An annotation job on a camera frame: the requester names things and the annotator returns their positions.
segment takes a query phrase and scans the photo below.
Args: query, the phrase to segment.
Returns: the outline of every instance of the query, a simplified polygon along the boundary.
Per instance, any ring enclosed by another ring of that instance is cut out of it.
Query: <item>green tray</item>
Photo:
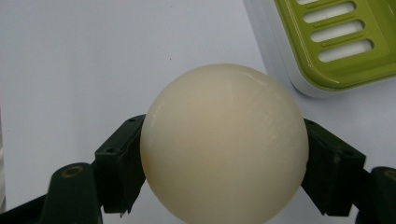
[[[275,1],[300,72],[311,85],[343,91],[396,76],[396,0]],[[345,26],[356,32],[318,40],[317,34],[331,36]]]

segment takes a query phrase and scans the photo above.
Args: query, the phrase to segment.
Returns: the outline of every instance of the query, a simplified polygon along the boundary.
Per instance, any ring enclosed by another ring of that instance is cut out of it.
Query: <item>white ball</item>
[[[187,223],[263,223],[301,185],[304,120],[289,94],[245,66],[200,67],[150,107],[141,159],[152,191]]]

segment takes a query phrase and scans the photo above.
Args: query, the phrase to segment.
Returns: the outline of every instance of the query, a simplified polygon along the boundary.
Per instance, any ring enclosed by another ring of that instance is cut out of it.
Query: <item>white surface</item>
[[[300,187],[308,138],[298,106],[272,78],[211,64],[159,94],[140,151],[150,188],[180,219],[256,224],[280,212]]]
[[[396,82],[327,99],[297,92],[260,1],[2,1],[0,102],[7,207],[47,191],[50,175],[93,152],[129,117],[144,114],[175,77],[208,63],[240,63],[277,79],[304,116],[396,167]],[[105,223],[181,223],[145,185],[132,214]],[[269,223],[354,223],[322,217],[303,190]]]

